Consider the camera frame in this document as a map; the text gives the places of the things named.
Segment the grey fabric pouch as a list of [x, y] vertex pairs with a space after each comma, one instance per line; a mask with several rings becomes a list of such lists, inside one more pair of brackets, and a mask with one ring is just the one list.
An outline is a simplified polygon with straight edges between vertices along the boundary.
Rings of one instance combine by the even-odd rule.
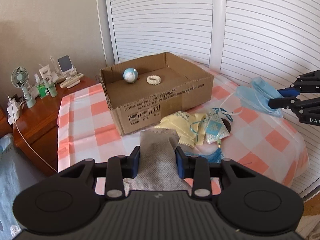
[[153, 128], [140, 133], [140, 158], [136, 178], [123, 179], [125, 193], [181, 191], [191, 186], [178, 176], [175, 149], [179, 136], [174, 129]]

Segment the blue tasselled sachet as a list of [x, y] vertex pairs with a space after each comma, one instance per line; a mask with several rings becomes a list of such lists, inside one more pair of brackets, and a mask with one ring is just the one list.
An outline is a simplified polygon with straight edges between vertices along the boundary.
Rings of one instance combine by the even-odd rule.
[[202, 145], [205, 142], [216, 144], [216, 150], [207, 155], [200, 155], [209, 163], [220, 163], [223, 159], [222, 140], [231, 135], [231, 123], [233, 113], [227, 112], [224, 108], [215, 107], [205, 114], [200, 121], [190, 124], [190, 130], [195, 134], [195, 144]]

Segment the yellow cleaning cloths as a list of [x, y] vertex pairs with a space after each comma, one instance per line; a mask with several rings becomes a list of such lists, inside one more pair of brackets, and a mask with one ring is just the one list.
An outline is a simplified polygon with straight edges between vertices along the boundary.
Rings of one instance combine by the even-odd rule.
[[178, 111], [161, 119], [155, 128], [174, 129], [179, 136], [179, 144], [194, 148], [203, 145], [205, 138], [204, 122], [206, 113], [188, 113]]

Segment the white louvred door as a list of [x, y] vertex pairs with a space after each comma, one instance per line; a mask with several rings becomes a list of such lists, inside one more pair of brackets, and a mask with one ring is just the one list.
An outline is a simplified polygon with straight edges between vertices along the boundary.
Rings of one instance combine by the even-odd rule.
[[319, 0], [106, 0], [117, 63], [171, 52], [248, 85], [319, 69]]

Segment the brown cardboard box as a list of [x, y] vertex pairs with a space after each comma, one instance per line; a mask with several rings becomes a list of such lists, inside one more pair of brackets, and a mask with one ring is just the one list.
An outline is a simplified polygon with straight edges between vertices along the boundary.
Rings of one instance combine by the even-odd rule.
[[[123, 79], [127, 68], [138, 71], [134, 83]], [[208, 68], [165, 52], [101, 69], [100, 81], [113, 122], [127, 135], [209, 101], [214, 77]]]

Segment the wooden side cabinet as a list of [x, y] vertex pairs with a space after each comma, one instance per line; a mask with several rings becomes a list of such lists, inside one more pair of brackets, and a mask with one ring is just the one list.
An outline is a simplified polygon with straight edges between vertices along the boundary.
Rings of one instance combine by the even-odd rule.
[[36, 99], [36, 105], [20, 111], [13, 124], [15, 145], [46, 176], [57, 172], [57, 117], [64, 96], [95, 85], [97, 82], [84, 76], [70, 89], [57, 86], [57, 96]]

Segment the blue white round toy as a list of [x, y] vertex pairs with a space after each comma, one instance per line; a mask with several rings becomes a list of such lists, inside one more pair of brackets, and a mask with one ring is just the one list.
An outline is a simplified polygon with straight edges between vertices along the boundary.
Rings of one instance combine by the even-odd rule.
[[135, 68], [127, 68], [123, 72], [123, 79], [127, 83], [134, 83], [138, 79], [138, 71]]

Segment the white remote control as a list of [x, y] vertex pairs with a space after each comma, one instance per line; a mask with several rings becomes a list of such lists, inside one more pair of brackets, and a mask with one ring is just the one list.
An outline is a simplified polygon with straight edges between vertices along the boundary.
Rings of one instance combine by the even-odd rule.
[[80, 80], [84, 77], [84, 74], [78, 73], [75, 76], [71, 76], [68, 79], [65, 79], [62, 83], [59, 84], [60, 88], [72, 88], [80, 83]]

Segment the green tube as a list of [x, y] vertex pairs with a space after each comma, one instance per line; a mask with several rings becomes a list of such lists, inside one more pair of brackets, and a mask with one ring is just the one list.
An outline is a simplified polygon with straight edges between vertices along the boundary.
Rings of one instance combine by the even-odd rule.
[[52, 79], [51, 76], [47, 76], [46, 77], [46, 81], [47, 81], [47, 89], [49, 91], [49, 93], [51, 94], [51, 96], [54, 98], [57, 96], [57, 90], [56, 90], [56, 87], [55, 87], [55, 83]]

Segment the green small box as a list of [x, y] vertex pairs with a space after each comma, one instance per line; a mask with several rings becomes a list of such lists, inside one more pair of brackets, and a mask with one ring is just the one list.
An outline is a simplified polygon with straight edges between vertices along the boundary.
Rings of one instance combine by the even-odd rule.
[[42, 98], [45, 98], [47, 95], [48, 95], [48, 91], [47, 91], [47, 88], [46, 86], [44, 85], [44, 83], [40, 83], [36, 86], [38, 92], [39, 92], [39, 97], [42, 99]]

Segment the white phone stand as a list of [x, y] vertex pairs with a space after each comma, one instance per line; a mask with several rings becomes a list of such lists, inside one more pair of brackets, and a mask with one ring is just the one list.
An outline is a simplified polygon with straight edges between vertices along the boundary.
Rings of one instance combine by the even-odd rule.
[[76, 75], [76, 69], [73, 66], [71, 59], [68, 55], [65, 55], [63, 57], [60, 57], [58, 60], [58, 65], [60, 67], [61, 70], [61, 74], [65, 77], [65, 78], [70, 78], [71, 76], [75, 76]]

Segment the mint handheld fan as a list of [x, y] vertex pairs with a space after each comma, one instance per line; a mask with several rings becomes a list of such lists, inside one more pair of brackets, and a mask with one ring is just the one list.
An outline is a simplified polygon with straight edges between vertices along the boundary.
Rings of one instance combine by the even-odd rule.
[[23, 91], [23, 96], [28, 108], [32, 108], [36, 104], [35, 98], [28, 89], [29, 73], [24, 67], [17, 67], [11, 74], [11, 83], [14, 87]]

